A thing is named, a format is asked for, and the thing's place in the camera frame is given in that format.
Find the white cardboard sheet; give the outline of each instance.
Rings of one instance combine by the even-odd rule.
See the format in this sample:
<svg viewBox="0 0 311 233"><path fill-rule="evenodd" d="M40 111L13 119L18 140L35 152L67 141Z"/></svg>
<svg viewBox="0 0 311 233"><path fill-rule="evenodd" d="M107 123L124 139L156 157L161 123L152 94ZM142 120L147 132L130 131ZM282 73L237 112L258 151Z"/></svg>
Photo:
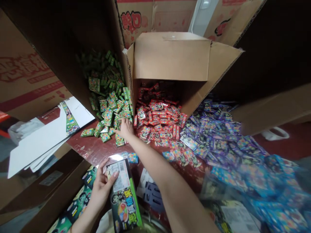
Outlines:
<svg viewBox="0 0 311 233"><path fill-rule="evenodd" d="M71 97L66 104L79 127L94 119L75 97ZM18 147L11 151L8 179L67 138L66 113L62 107L60 109L59 118L22 139Z"/></svg>

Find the white paper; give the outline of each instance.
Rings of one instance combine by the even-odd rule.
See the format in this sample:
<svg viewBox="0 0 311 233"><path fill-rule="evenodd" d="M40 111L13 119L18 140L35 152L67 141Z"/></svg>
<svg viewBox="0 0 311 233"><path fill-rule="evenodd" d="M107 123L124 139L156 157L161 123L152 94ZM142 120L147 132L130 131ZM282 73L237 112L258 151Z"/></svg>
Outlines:
<svg viewBox="0 0 311 233"><path fill-rule="evenodd" d="M37 158L34 162L30 164L30 169L32 172L36 172L39 170L44 163L51 157L53 154L69 139L70 137L66 138L65 140L58 143L56 146L45 152L43 155L41 155L39 158Z"/></svg>
<svg viewBox="0 0 311 233"><path fill-rule="evenodd" d="M66 104L79 127L83 127L94 119L93 115L75 97L71 97ZM8 179L67 138L66 113L62 107L60 109L59 118L21 140L18 147L11 151Z"/></svg>

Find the cartoon character print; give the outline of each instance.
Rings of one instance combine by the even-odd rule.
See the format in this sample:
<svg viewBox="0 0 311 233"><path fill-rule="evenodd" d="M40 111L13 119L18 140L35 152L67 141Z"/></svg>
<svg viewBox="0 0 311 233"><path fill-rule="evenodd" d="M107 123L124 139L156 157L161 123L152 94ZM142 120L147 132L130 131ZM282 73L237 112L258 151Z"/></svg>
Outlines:
<svg viewBox="0 0 311 233"><path fill-rule="evenodd" d="M125 202L126 198L122 191L118 191L111 196L110 201L113 205L118 205L121 202Z"/></svg>

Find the person's right hand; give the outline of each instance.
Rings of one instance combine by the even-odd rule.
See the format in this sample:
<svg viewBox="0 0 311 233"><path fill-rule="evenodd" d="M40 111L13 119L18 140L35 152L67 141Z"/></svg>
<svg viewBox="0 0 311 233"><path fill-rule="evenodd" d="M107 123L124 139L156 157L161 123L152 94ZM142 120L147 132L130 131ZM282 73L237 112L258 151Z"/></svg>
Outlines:
<svg viewBox="0 0 311 233"><path fill-rule="evenodd" d="M126 118L122 118L122 123L121 123L121 131L115 130L117 134L119 134L122 138L127 140L128 137L134 135L134 129L132 122L130 122Z"/></svg>

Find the open cardboard box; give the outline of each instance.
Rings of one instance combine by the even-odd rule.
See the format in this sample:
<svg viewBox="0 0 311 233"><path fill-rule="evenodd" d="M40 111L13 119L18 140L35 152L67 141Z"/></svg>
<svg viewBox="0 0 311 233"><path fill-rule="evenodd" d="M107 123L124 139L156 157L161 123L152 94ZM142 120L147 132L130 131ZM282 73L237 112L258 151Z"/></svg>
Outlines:
<svg viewBox="0 0 311 233"><path fill-rule="evenodd" d="M188 32L142 33L123 50L133 108L142 80L178 80L181 111L189 117L242 52Z"/></svg>

